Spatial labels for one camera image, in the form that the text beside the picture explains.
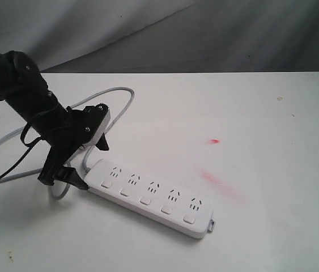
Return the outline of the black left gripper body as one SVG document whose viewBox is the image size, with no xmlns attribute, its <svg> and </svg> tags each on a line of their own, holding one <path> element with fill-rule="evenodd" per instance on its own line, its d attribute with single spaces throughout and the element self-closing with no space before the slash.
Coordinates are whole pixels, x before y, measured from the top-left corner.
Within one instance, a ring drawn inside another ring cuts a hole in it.
<svg viewBox="0 0 319 272">
<path fill-rule="evenodd" d="M 38 180 L 47 186 L 54 185 L 56 173 L 65 167 L 64 165 L 80 147 L 83 147 L 84 125 L 87 123 L 88 109 L 71 109 L 68 114 L 64 127 L 52 132 L 46 138 L 51 148 Z"/>
</svg>

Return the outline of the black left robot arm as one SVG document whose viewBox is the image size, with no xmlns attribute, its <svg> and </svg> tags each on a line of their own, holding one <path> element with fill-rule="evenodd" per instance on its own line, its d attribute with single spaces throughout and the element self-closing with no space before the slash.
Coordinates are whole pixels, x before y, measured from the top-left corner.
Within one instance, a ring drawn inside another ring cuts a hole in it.
<svg viewBox="0 0 319 272">
<path fill-rule="evenodd" d="M 0 101 L 26 121 L 20 135 L 27 147 L 22 158 L 40 141 L 50 145 L 38 180 L 47 186 L 58 180 L 88 190 L 76 169 L 65 164 L 81 147 L 109 149 L 104 132 L 110 119 L 109 107 L 101 103 L 83 110 L 64 108 L 35 62 L 18 51 L 0 53 Z"/>
</svg>

